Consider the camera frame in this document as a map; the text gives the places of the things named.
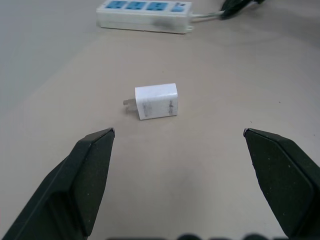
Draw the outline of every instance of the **power outlet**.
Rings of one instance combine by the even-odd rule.
[[[192,2],[107,0],[96,10],[102,28],[186,34],[193,28]]]
[[[125,9],[141,10],[146,3],[146,1],[132,1]]]
[[[127,1],[111,1],[105,8],[107,9],[121,9]]]
[[[163,11],[167,5],[167,2],[151,2],[146,9],[149,11]]]

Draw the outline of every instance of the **tabletop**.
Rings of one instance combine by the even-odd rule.
[[[102,29],[101,0],[0,8],[0,237],[85,135],[115,128],[90,240],[284,236],[244,128],[294,140],[320,165],[320,2],[267,0],[186,35]],[[222,0],[193,2],[194,13]],[[178,115],[140,121],[135,87],[176,83]]]

